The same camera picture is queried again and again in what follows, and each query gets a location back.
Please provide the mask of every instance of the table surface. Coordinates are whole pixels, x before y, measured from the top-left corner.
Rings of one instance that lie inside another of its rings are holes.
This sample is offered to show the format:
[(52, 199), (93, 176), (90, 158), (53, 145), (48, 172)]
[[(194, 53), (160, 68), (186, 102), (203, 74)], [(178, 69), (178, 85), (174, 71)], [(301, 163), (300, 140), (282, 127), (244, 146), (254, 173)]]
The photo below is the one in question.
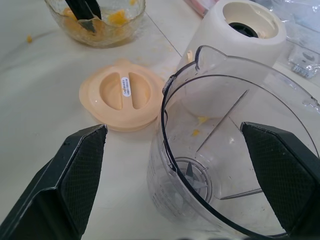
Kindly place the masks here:
[[(43, 0), (1, 1), (0, 12), (2, 222), (63, 140), (97, 124), (79, 101), (82, 81), (119, 58), (167, 80), (201, 17), (182, 0), (147, 0), (142, 24), (130, 40), (96, 49), (68, 38)], [(31, 44), (27, 35), (33, 37)], [(281, 65), (274, 67), (320, 99), (320, 88)], [(153, 206), (146, 183), (153, 133), (154, 124), (138, 132), (107, 134), (100, 184), (83, 240), (214, 237), (172, 224)]]

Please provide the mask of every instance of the black tongs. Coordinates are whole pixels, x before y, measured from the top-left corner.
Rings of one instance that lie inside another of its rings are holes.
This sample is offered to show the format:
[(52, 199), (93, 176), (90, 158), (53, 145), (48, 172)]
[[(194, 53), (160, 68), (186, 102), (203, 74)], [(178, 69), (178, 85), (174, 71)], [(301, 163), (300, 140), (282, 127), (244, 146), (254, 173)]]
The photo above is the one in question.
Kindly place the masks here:
[[(65, 0), (78, 20), (90, 20), (94, 17), (101, 19), (101, 11), (96, 0)], [(80, 23), (85, 29), (96, 32), (92, 21)]]

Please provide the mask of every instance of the lid label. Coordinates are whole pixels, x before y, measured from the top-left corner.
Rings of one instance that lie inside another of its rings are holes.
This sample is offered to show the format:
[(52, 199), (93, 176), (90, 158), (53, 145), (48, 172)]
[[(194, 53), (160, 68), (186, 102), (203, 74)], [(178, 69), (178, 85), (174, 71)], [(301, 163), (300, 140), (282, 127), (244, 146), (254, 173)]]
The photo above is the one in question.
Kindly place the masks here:
[(127, 77), (121, 78), (121, 85), (122, 85), (123, 96), (130, 97), (131, 96), (131, 89), (130, 89), (129, 78), (127, 78)]

